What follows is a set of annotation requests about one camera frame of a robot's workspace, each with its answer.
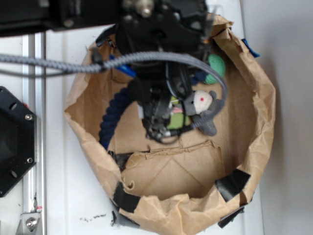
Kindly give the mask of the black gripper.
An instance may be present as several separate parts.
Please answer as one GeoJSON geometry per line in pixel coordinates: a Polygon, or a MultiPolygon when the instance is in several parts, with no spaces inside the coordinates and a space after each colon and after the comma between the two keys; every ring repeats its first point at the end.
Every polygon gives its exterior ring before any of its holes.
{"type": "Polygon", "coordinates": [[[184,101],[192,93],[188,67],[175,62],[133,62],[136,77],[129,83],[129,95],[143,109],[147,138],[159,143],[174,143],[180,133],[171,133],[171,98],[184,101]]]}

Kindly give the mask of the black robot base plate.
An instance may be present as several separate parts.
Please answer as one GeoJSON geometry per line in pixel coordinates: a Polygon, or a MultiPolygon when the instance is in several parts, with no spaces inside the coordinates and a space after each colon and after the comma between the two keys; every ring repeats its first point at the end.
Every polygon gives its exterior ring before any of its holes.
{"type": "Polygon", "coordinates": [[[35,165],[36,115],[6,87],[0,88],[0,196],[35,165]]]}

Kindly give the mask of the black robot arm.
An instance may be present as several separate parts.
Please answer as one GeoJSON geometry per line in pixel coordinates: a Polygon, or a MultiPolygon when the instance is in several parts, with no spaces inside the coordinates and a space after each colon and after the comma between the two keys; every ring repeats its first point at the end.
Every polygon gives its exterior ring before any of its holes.
{"type": "Polygon", "coordinates": [[[143,126],[157,142],[204,125],[198,120],[180,129],[167,129],[170,98],[186,102],[192,94],[191,72],[211,72],[204,59],[211,28],[203,0],[3,0],[0,34],[19,36],[48,30],[64,31],[108,25],[97,38],[101,46],[112,34],[120,57],[94,59],[89,66],[2,56],[7,63],[24,63],[63,73],[98,73],[115,68],[130,76],[103,116],[100,143],[107,146],[126,108],[143,107],[143,126]]]}

